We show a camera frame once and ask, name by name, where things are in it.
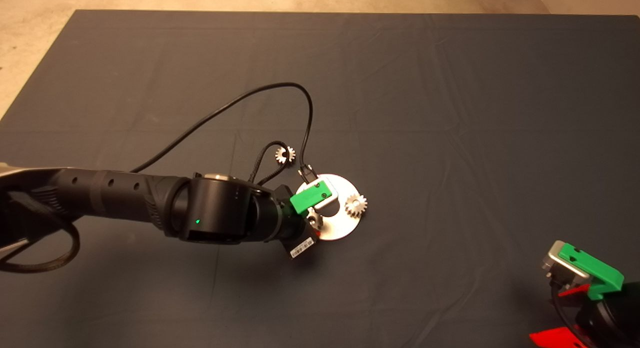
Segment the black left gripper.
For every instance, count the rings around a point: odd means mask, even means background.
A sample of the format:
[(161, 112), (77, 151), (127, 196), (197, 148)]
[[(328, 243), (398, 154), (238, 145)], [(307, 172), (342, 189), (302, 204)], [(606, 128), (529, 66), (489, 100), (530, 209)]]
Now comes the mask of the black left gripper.
[(290, 200), (293, 197), (290, 187), (284, 184), (277, 186), (274, 197), (281, 216), (276, 239), (283, 246), (289, 259), (297, 259), (318, 243), (322, 231), (312, 227), (307, 213), (297, 213)]

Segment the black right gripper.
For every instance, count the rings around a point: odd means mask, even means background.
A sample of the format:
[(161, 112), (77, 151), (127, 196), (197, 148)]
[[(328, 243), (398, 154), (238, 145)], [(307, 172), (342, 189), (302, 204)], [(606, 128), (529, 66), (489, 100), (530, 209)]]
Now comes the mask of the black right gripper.
[[(585, 296), (590, 284), (557, 293), (557, 297)], [(601, 300), (587, 299), (576, 316), (585, 335), (576, 336), (567, 326), (529, 334), (537, 348), (638, 348), (640, 346), (640, 284), (625, 283), (617, 292), (603, 294)]]

